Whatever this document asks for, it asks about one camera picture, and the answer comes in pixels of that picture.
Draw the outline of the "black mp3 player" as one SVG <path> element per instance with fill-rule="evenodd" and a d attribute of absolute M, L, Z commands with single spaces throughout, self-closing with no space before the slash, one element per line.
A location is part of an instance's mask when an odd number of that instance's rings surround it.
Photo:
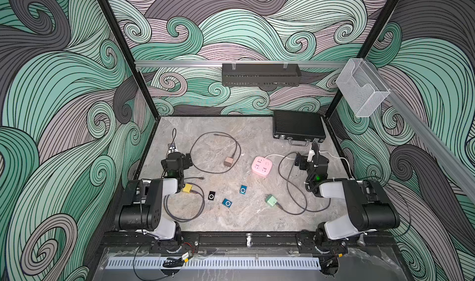
<path fill-rule="evenodd" d="M 210 191 L 208 195 L 208 200 L 213 201 L 215 199 L 215 194 L 216 193 L 214 191 Z"/>

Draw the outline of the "green charger adapter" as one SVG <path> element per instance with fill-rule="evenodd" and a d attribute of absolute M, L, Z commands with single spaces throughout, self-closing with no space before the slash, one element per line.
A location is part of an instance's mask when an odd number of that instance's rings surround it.
<path fill-rule="evenodd" d="M 274 207 L 275 205 L 277 205 L 278 203 L 278 200 L 276 197 L 274 197 L 274 195 L 272 194 L 269 194 L 266 196 L 265 198 L 265 203 L 270 206 L 271 208 Z"/>

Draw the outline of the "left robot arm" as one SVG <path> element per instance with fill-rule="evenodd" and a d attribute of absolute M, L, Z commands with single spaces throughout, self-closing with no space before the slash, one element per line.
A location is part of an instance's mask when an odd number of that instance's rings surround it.
<path fill-rule="evenodd" d="M 161 161 L 163 178 L 131 180 L 127 183 L 115 214 L 115 230 L 139 232 L 159 241 L 178 239 L 176 221 L 163 215 L 163 200 L 185 188 L 184 171 L 193 166 L 190 154 L 172 152 Z"/>

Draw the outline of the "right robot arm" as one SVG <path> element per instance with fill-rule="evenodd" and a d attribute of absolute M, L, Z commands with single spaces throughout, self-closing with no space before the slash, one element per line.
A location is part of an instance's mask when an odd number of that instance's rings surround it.
<path fill-rule="evenodd" d="M 329 179 L 328 158 L 313 150 L 307 156 L 298 153 L 295 165 L 308 175 L 306 191 L 319 198 L 342 199 L 346 204 L 346 214 L 319 224 L 315 239 L 317 245 L 400 226 L 400 216 L 379 182 Z"/>

